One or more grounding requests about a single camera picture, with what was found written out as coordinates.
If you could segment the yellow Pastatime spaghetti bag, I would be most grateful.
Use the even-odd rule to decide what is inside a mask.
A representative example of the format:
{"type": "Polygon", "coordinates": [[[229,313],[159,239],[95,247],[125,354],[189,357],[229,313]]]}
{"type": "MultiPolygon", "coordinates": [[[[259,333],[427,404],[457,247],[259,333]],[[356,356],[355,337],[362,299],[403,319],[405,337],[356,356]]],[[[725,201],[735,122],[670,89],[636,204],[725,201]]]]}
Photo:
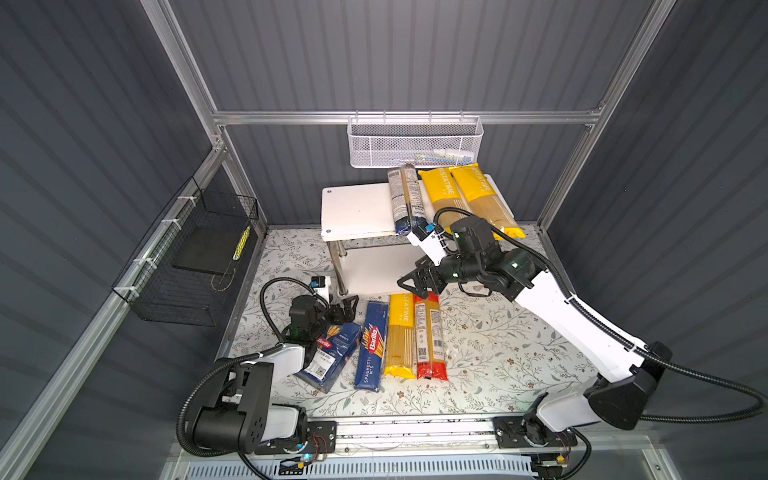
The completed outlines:
{"type": "Polygon", "coordinates": [[[420,176],[435,212],[445,207],[471,211],[450,168],[422,170],[420,176]]]}
{"type": "Polygon", "coordinates": [[[416,379],[415,346],[414,296],[412,293],[392,295],[384,374],[416,379]]]}
{"type": "Polygon", "coordinates": [[[477,163],[449,169],[471,211],[511,238],[524,238],[525,233],[514,220],[477,163]]]}

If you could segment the blue Barilla pasta box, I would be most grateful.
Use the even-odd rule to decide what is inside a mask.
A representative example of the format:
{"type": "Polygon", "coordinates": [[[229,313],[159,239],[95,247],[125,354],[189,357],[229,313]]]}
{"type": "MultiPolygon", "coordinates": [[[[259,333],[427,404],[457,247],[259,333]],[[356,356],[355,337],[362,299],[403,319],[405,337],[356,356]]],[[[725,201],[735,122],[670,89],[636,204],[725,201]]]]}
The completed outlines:
{"type": "Polygon", "coordinates": [[[356,323],[330,325],[313,344],[315,351],[309,364],[295,376],[328,393],[358,348],[361,332],[362,326],[356,323]]]}

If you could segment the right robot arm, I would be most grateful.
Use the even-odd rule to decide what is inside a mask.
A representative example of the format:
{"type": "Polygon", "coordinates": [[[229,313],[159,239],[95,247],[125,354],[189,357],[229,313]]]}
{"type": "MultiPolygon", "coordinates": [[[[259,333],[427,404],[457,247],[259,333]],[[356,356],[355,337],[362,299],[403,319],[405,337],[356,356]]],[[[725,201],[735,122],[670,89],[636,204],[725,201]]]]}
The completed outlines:
{"type": "Polygon", "coordinates": [[[451,283],[479,283],[544,320],[596,368],[594,379],[534,401],[520,426],[531,445],[545,446],[561,432],[598,422],[621,430],[637,426],[662,368],[641,356],[645,342],[580,303],[546,257],[519,241],[503,250],[504,234],[474,215],[449,232],[437,224],[413,225],[406,237],[425,255],[399,287],[425,299],[451,283]]]}

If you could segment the dark blue spaghetti bag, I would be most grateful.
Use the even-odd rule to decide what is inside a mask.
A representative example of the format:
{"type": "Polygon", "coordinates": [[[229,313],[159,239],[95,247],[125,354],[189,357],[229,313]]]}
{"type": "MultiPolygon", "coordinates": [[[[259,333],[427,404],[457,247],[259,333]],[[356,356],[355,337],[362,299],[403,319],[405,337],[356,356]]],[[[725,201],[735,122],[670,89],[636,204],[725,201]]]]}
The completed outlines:
{"type": "Polygon", "coordinates": [[[387,179],[395,234],[406,236],[414,227],[426,227],[428,222],[416,168],[406,164],[391,169],[387,179]]]}

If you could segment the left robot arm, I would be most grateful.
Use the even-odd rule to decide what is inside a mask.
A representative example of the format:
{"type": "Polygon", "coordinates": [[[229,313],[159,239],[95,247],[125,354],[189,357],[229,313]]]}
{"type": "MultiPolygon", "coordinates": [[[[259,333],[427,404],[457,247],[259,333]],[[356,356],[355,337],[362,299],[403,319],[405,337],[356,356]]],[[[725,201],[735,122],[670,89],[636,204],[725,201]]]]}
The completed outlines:
{"type": "Polygon", "coordinates": [[[309,436],[305,408],[274,402],[272,386],[295,376],[328,392],[359,345],[358,303],[356,296],[336,304],[319,295],[297,296],[275,346],[218,359],[182,406],[176,423],[182,448],[215,457],[251,454],[271,442],[281,448],[304,444],[309,436]]]}

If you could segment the red spaghetti bag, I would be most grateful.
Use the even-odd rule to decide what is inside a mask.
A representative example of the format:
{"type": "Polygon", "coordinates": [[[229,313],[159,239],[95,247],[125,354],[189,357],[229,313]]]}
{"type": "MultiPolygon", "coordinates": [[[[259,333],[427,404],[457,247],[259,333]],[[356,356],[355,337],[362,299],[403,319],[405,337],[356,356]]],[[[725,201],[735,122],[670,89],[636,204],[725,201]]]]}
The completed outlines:
{"type": "Polygon", "coordinates": [[[417,377],[447,381],[443,322],[436,294],[415,298],[414,321],[417,377]]]}

